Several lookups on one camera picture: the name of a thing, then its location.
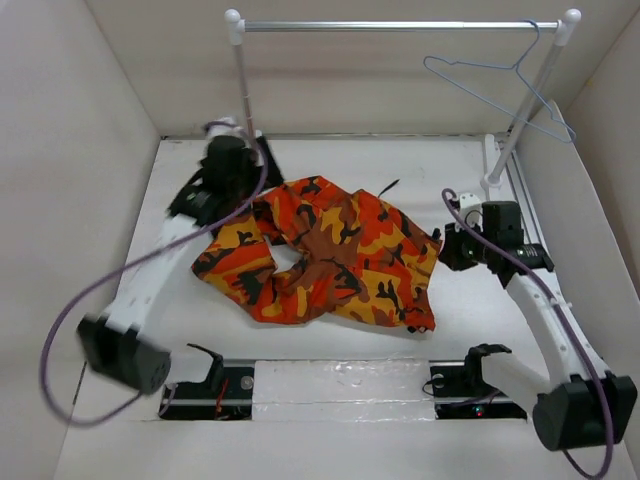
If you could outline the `orange camouflage trousers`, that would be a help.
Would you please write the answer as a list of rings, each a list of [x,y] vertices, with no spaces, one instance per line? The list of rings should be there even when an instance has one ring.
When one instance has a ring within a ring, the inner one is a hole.
[[[440,249],[386,201],[312,176],[259,196],[192,271],[256,322],[298,325],[334,314],[423,333],[436,327],[428,285]]]

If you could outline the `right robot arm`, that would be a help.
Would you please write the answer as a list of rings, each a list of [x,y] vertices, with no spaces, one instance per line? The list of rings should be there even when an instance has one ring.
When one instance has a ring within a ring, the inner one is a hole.
[[[621,442],[638,390],[598,355],[564,299],[555,265],[539,243],[527,243],[514,201],[481,201],[442,193],[453,222],[445,227],[440,261],[454,272],[484,265],[523,314],[542,353],[547,375],[521,362],[501,344],[469,349],[462,381],[473,393],[494,388],[532,418],[549,451]]]

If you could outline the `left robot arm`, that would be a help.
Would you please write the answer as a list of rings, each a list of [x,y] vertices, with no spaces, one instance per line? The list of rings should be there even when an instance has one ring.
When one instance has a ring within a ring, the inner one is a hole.
[[[221,228],[247,212],[262,191],[284,179],[264,136],[255,146],[235,135],[208,144],[199,168],[166,210],[159,255],[140,263],[114,300],[87,314],[76,334],[91,370],[150,396],[178,376],[179,357],[154,340],[179,280]]]

